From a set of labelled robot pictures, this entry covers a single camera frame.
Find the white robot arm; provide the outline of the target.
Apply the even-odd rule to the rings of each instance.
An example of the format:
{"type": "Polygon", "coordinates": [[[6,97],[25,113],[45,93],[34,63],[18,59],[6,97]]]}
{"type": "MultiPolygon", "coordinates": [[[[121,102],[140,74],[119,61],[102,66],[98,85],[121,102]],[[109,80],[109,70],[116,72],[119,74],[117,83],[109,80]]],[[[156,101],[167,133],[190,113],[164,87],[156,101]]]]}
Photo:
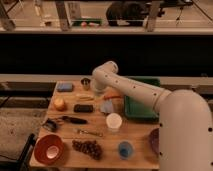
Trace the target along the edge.
{"type": "Polygon", "coordinates": [[[191,90],[170,91],[117,74],[108,61],[92,72],[92,89],[108,86],[159,114],[159,171],[213,171],[213,113],[191,90]]]}

